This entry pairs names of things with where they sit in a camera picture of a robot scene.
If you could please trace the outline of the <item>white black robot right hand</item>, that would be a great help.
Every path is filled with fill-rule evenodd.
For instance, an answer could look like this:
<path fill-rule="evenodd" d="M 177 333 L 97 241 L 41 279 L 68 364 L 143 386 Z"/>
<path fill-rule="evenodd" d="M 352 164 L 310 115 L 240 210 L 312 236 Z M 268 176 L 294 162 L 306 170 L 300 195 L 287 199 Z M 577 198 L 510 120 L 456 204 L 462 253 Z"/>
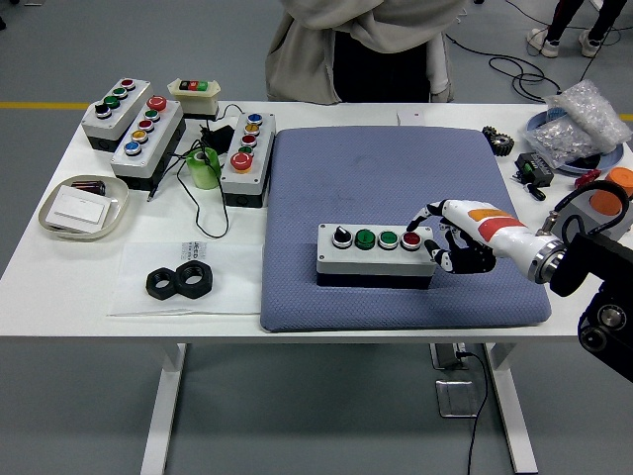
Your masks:
<path fill-rule="evenodd" d="M 493 270 L 497 260 L 511 259 L 526 277 L 539 251 L 551 240 L 539 237 L 513 215 L 490 203 L 470 200 L 442 200 L 423 207 L 408 224 L 416 230 L 431 216 L 440 218 L 446 249 L 434 240 L 423 242 L 431 258 L 446 272 L 477 274 Z"/>

